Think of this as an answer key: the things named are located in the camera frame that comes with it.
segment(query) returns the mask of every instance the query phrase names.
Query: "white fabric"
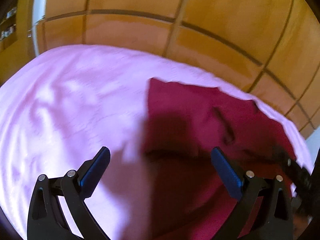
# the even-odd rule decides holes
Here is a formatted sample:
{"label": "white fabric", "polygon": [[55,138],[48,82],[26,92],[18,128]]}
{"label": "white fabric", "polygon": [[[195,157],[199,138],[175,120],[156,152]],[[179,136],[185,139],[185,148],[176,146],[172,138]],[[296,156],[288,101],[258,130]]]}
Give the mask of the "white fabric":
{"label": "white fabric", "polygon": [[[101,146],[110,149],[111,162],[86,200],[88,208],[112,240],[148,237],[152,176],[139,147],[151,77],[220,87],[256,100],[283,125],[298,163],[312,170],[305,141],[291,121],[211,73],[134,50],[60,47],[32,60],[0,88],[0,206],[23,239],[37,177],[78,169]],[[80,235],[63,201],[62,207]]]}

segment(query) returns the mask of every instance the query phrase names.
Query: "pink tablecloth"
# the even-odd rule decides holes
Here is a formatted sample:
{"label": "pink tablecloth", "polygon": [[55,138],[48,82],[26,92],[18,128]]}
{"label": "pink tablecloth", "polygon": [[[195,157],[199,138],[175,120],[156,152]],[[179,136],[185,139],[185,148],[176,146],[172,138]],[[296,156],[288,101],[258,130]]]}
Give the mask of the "pink tablecloth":
{"label": "pink tablecloth", "polygon": [[[0,88],[0,206],[27,239],[27,216],[37,177],[63,176],[101,146],[111,162],[86,203],[112,240],[148,238],[152,167],[140,156],[148,80],[179,81],[254,99],[279,121],[298,163],[310,171],[304,139],[284,116],[213,74],[144,52],[75,45],[45,52]],[[80,235],[63,198],[72,231]]]}

